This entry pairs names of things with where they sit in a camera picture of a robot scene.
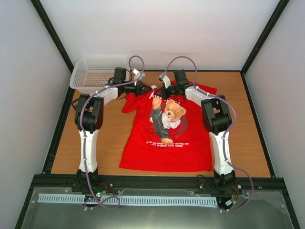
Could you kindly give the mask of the red kungfu bear t-shirt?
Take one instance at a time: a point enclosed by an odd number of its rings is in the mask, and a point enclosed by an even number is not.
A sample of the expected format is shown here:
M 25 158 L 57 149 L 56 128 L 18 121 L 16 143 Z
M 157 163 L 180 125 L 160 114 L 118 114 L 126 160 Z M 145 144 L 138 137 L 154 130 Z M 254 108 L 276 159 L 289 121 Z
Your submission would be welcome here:
M 209 133 L 202 110 L 181 95 L 162 99 L 156 90 L 126 96 L 123 113 L 135 111 L 120 168 L 156 172 L 212 171 Z

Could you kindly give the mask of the black brooch box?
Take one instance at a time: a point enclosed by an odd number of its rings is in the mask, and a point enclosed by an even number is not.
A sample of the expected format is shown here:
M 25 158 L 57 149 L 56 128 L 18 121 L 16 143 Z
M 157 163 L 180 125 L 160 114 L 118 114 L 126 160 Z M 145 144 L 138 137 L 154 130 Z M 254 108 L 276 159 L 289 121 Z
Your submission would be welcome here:
M 79 101 L 79 98 L 73 100 L 71 102 L 71 107 L 76 111 L 77 110 L 77 106 L 78 106 L 78 101 Z

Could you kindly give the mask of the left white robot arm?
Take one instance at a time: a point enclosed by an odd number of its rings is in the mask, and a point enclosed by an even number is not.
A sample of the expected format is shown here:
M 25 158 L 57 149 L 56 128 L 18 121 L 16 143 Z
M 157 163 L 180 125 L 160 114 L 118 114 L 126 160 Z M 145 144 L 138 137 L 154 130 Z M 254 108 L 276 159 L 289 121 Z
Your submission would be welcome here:
M 125 68 L 116 68 L 113 83 L 107 83 L 102 89 L 92 94 L 81 94 L 75 113 L 75 124 L 81 139 L 81 161 L 77 171 L 77 178 L 89 192 L 98 189 L 98 163 L 96 158 L 98 132 L 103 124 L 104 105 L 117 99 L 122 93 L 141 95 L 152 90 L 150 86 L 141 82 L 144 71 L 132 70 L 134 79 L 124 81 Z

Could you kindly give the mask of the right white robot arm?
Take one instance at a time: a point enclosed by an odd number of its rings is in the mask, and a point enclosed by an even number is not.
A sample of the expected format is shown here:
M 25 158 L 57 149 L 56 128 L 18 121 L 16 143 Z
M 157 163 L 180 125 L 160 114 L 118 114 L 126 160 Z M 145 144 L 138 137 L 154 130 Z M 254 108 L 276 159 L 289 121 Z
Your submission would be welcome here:
M 175 71 L 174 78 L 175 84 L 172 84 L 165 73 L 158 77 L 163 83 L 161 95 L 163 98 L 181 95 L 201 107 L 203 125 L 213 144 L 214 188 L 219 193 L 225 192 L 236 180 L 229 148 L 229 131 L 234 124 L 229 104 L 223 95 L 211 94 L 190 83 L 185 70 Z

